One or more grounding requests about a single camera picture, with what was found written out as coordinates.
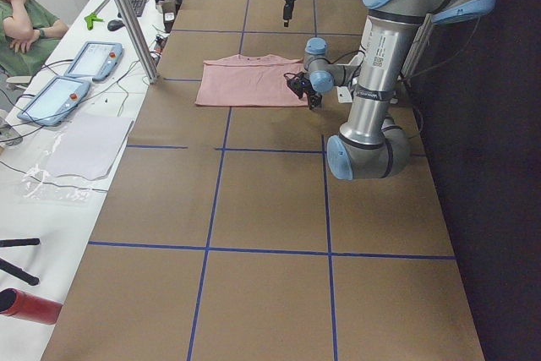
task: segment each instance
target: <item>white desk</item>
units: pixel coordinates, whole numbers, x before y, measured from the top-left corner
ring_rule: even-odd
[[[137,61],[137,55],[126,28],[117,31],[107,30],[107,21],[115,19],[117,7],[113,0],[100,11],[99,17],[104,22],[95,22],[93,30],[87,30],[84,17],[94,11],[102,0],[90,0],[85,9],[75,20],[69,32],[58,45],[47,63],[74,58],[85,41],[116,41],[124,46],[123,58],[111,77],[100,85],[92,85],[89,96],[105,90],[111,83],[128,71],[129,66]],[[149,0],[139,24],[151,44],[156,34],[163,30],[161,15],[156,12],[154,1]],[[62,74],[68,64],[53,68]],[[47,69],[41,71],[30,84],[26,93],[35,94],[53,76]],[[140,63],[122,80],[121,85],[128,91],[121,116],[135,119],[145,98],[148,80]],[[68,116],[76,118],[77,112],[87,112],[102,116],[117,116],[126,93],[118,86],[112,86],[107,92],[81,103],[78,109]],[[18,106],[23,106],[30,99],[23,98]],[[12,125],[21,123],[14,108],[8,115]],[[43,128],[24,137],[23,142],[15,147],[8,147],[0,155],[0,161],[11,167],[28,172],[31,168],[42,168],[57,136],[69,126],[63,123],[58,128]],[[20,134],[28,134],[36,129],[33,125],[17,126]],[[106,178],[89,182],[78,177],[47,178],[47,181],[80,185],[86,188],[107,189],[112,181],[122,151],[118,154],[112,170]],[[36,175],[41,178],[42,172]],[[39,285],[32,287],[14,276],[0,272],[0,291],[13,287],[43,298],[63,303],[74,279],[80,259],[85,251],[90,233],[100,212],[106,193],[90,191],[74,198],[76,189],[59,189],[51,185],[23,183],[24,174],[12,171],[0,165],[0,239],[39,238],[41,245],[0,249],[0,257],[23,268],[31,275],[40,278]],[[41,325],[14,317],[0,316],[0,358],[9,361],[36,361],[41,358],[51,337],[54,325]]]

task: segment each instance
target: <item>person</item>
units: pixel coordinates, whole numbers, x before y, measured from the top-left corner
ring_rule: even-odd
[[[9,76],[33,76],[67,31],[36,0],[0,0],[0,66]]]

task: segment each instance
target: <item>tablet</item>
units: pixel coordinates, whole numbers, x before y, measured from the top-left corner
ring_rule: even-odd
[[[77,107],[89,88],[88,81],[55,76],[17,117],[42,126],[56,126]]]
[[[104,80],[117,67],[122,54],[123,47],[118,42],[87,41],[69,64],[64,76]]]

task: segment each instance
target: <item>pink shirt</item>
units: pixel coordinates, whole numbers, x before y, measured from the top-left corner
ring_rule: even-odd
[[[276,55],[233,55],[205,61],[203,80],[195,100],[200,106],[307,106],[287,87],[284,74],[303,70],[300,60]]]

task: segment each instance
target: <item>black curtain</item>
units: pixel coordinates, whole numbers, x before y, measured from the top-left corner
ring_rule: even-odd
[[[541,0],[498,0],[412,79],[487,361],[541,360]],[[438,27],[418,70],[475,21]]]

